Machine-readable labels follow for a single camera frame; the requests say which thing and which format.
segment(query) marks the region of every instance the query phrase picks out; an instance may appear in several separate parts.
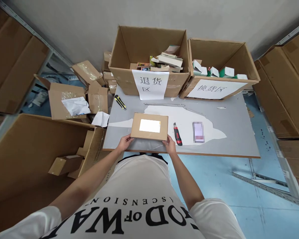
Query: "open cardboard box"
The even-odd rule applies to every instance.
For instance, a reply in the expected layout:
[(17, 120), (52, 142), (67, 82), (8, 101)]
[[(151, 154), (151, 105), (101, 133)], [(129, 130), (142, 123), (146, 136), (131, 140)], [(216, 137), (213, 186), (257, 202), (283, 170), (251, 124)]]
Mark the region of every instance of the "open cardboard box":
[(164, 96), (177, 97), (190, 71), (186, 30), (119, 26), (109, 69), (125, 95), (139, 95), (132, 73), (137, 63), (149, 63), (151, 55), (160, 55), (169, 45), (180, 46), (183, 70), (169, 73)]
[[(256, 67), (253, 63), (252, 57), (247, 49), (246, 43), (235, 42), (235, 41), (223, 41), (223, 40), (203, 40), (198, 38), (190, 38), (188, 40), (189, 47), (189, 61), (190, 61), (190, 78), (188, 82), (183, 86), (180, 93), (182, 99), (194, 99), (194, 100), (213, 100), (223, 101), (243, 89), (257, 84), (259, 82), (259, 75)], [(236, 74), (247, 75), (248, 80), (243, 79), (228, 79), (219, 77), (207, 77), (207, 76), (194, 76), (193, 60), (202, 60), (201, 65), (208, 67), (215, 67), (218, 71), (223, 69), (225, 66), (235, 69)], [(215, 84), (221, 85), (220, 82), (234, 82), (233, 84), (226, 84), (227, 95), (220, 99), (204, 98), (204, 89), (200, 91), (202, 97), (188, 97), (188, 94), (194, 90), (195, 86), (201, 79), (209, 80), (210, 86), (211, 81), (217, 81)]]
[(109, 153), (101, 151), (104, 129), (72, 120), (18, 115), (0, 140), (0, 232), (49, 205), (74, 181), (48, 171), (56, 157), (76, 154), (88, 131), (91, 141), (79, 175)]

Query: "hand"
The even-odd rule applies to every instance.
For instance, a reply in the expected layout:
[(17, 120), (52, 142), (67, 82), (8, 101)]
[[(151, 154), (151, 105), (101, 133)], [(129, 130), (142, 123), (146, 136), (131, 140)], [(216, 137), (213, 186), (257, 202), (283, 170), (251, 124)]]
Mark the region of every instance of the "hand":
[(125, 151), (129, 145), (133, 142), (134, 138), (131, 138), (131, 134), (121, 138), (119, 145), (116, 147), (120, 152)]
[(162, 141), (168, 154), (176, 153), (176, 145), (172, 137), (167, 135), (167, 141)]

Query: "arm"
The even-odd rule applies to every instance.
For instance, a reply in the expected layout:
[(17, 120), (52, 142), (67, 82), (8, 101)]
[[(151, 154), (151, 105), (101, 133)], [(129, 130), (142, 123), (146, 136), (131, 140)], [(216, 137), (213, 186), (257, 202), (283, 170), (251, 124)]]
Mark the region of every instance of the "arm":
[(116, 149), (78, 177), (50, 204), (60, 210), (62, 220), (75, 213), (98, 188), (118, 156), (129, 147), (133, 140), (134, 138), (130, 135), (122, 137)]
[(176, 145), (173, 139), (168, 135), (167, 141), (163, 141), (163, 144), (172, 159), (180, 192), (182, 193), (188, 210), (190, 210), (195, 203), (202, 201), (204, 196), (192, 175), (177, 155)]

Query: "crumpled white paper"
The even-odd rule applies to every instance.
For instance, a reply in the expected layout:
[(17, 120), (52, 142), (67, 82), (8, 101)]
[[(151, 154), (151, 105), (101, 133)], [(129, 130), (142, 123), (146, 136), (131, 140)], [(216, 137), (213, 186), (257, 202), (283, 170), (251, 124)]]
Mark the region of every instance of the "crumpled white paper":
[(92, 121), (92, 125), (97, 125), (101, 127), (106, 127), (109, 121), (110, 115), (104, 113), (103, 111), (99, 111)]
[(62, 100), (62, 103), (72, 116), (91, 113), (89, 109), (89, 103), (84, 99), (83, 96)]

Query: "yellow box cutter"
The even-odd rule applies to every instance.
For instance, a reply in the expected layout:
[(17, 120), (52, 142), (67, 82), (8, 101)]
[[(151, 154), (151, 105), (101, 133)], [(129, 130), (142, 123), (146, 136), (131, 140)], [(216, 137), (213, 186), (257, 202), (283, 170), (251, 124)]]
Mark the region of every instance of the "yellow box cutter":
[(124, 105), (121, 98), (118, 95), (115, 95), (114, 98), (115, 98), (116, 102), (122, 107), (122, 109), (126, 110), (126, 106)]

